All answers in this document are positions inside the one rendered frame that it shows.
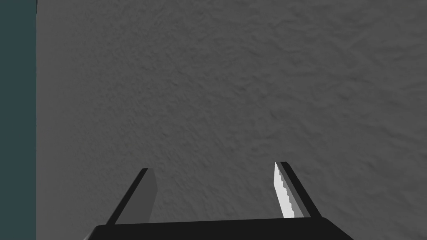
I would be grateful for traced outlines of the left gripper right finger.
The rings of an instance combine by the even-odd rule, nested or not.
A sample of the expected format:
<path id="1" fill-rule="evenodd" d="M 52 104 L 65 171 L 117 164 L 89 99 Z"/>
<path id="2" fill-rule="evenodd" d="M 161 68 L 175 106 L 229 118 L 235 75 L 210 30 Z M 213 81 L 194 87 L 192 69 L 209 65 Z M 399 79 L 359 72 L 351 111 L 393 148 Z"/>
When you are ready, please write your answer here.
<path id="1" fill-rule="evenodd" d="M 284 218 L 322 216 L 287 162 L 274 163 L 274 189 Z"/>

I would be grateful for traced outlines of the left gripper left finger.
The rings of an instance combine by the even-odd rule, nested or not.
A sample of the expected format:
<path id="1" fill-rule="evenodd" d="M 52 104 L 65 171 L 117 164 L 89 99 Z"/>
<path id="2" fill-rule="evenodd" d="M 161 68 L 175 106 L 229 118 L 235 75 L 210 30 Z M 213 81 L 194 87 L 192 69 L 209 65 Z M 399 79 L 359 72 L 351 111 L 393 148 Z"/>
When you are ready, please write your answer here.
<path id="1" fill-rule="evenodd" d="M 157 191 L 154 170 L 152 168 L 143 168 L 114 209 L 106 224 L 148 223 Z"/>

